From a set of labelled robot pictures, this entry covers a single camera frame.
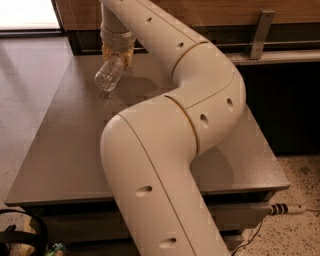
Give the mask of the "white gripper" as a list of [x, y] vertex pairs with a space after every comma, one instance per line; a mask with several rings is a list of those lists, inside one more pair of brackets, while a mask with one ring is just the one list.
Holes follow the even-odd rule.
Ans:
[[121, 52], [120, 56], [124, 63], [124, 69], [127, 70], [132, 62], [134, 53], [134, 43], [136, 38], [130, 31], [113, 32], [104, 25], [100, 28], [100, 36], [102, 39], [102, 57], [106, 62], [112, 55], [113, 50]]

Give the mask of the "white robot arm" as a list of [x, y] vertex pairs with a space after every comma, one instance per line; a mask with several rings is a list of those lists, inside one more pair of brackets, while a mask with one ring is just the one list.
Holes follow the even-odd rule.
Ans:
[[175, 89], [106, 125], [101, 160], [141, 256], [230, 256], [190, 171], [245, 108], [234, 64], [150, 0], [100, 0], [172, 78]]

